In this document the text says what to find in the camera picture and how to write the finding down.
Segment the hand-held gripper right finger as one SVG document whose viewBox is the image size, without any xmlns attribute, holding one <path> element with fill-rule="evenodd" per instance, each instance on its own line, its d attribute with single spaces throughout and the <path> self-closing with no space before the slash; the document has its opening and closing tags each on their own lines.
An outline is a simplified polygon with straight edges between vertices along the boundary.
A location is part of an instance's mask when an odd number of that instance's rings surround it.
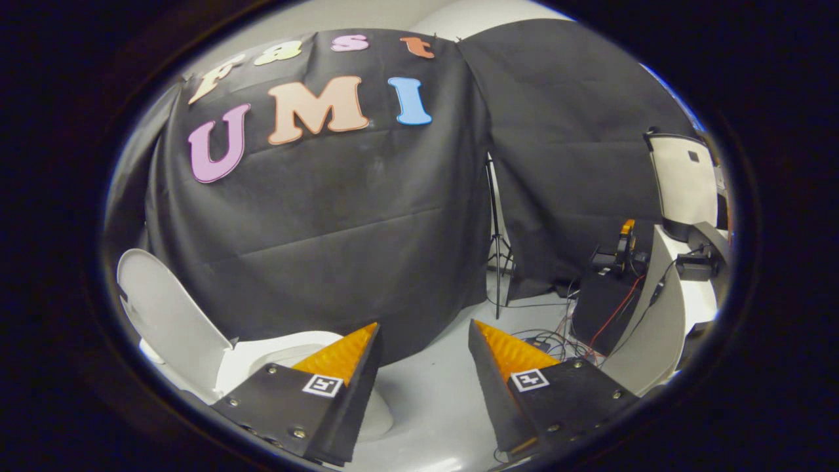
<svg viewBox="0 0 839 472">
<path fill-rule="evenodd" d="M 479 320 L 468 347 L 498 450 L 515 463 L 572 453 L 639 400 L 593 362 L 558 361 Z"/>
</svg>

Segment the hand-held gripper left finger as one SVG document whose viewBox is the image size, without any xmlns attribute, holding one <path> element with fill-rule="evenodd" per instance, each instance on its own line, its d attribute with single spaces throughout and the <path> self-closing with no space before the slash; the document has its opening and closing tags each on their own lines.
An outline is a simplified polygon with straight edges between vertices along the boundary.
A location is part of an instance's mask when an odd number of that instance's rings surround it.
<svg viewBox="0 0 839 472">
<path fill-rule="evenodd" d="M 353 459 L 382 351 L 380 326 L 371 323 L 291 367 L 261 365 L 212 407 L 273 447 L 344 466 Z"/>
</svg>

